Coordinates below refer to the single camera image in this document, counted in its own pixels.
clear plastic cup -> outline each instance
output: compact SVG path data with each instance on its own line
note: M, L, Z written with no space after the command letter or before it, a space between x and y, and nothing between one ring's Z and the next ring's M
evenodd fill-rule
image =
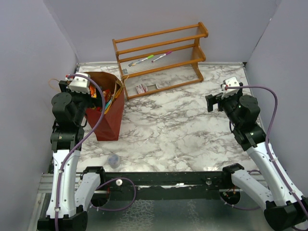
M107 158L108 164L112 168L117 168L120 166L121 158L117 154L110 154Z

pen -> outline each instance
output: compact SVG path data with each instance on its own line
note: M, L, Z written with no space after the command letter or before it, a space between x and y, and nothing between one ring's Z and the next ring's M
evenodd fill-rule
M171 53L171 51L168 51L166 54L163 54L163 55L159 56L157 59L152 60L152 63L154 63L156 60L159 60L160 58L162 58L162 57L164 57L164 56L166 56L170 53Z
M146 57L146 58L144 58L144 59L140 59L140 60L138 60L137 62L135 62L134 64L131 64L132 66L134 66L134 65L136 65L136 64L139 64L139 63L141 63L141 62L143 62L143 61L145 61L145 60L147 60L147 59L151 59L152 57L154 57L154 55L149 55L148 57Z

gray wall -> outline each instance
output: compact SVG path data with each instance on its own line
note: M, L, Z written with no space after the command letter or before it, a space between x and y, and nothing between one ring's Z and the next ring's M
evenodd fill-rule
M112 39L202 21L209 62L247 62L277 0L44 0L81 62L115 61Z
M282 0L247 64L249 84L272 88L278 112L270 141L291 179L308 195L308 1ZM270 122L273 98L253 90L264 126Z
M76 57L42 1L5 1L0 15L0 224L24 231L52 157L47 82L71 73Z

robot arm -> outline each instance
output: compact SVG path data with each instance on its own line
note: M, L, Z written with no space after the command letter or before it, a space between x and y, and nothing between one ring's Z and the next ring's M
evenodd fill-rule
M56 194L60 166L68 153L83 139L84 129L81 125L86 115L86 109L93 105L102 107L102 99L91 98L90 82L82 77L76 77L72 82L60 81L61 93L51 101L52 113L55 117L51 135L53 150L54 175L51 200L45 219L38 221L38 230L55 230L55 216L58 212L58 226L61 230L85 231L87 227L87 212L90 200L96 188L104 182L102 167L89 167L82 176L82 183L75 192L75 179L81 146L67 159L61 175L59 192L59 208L56 209Z
M308 199L293 184L283 167L272 152L273 159L267 153L263 129L256 123L260 108L257 99L250 95L243 95L242 89L225 89L226 86L242 86L236 77L229 78L221 85L222 93L215 96L206 96L207 110L211 112L213 105L218 104L218 110L224 111L234 126L233 134L242 149L248 153L260 169L269 189L254 180L239 164L223 168L225 181L231 186L244 190L264 211L269 225L276 231L302 223L306 220L302 208L292 193L295 193L301 202L308 208ZM285 185L277 168L291 185L290 191Z

marble countertop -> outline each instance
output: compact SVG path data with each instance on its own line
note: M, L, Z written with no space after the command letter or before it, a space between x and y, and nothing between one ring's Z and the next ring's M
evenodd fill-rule
M94 134L83 143L77 171L87 166L103 166L106 171L217 171L239 163L247 170L256 165L229 130L229 120L223 112L207 112L205 96L219 93L223 80L236 76L247 84L241 65L200 64L202 83L163 91L125 102L118 141L96 141ZM81 66L79 72L105 71L119 77L117 66ZM190 67L156 72L148 77L174 84L174 80L189 79ZM138 77L127 89L133 91ZM107 163L109 154L121 158L118 168Z

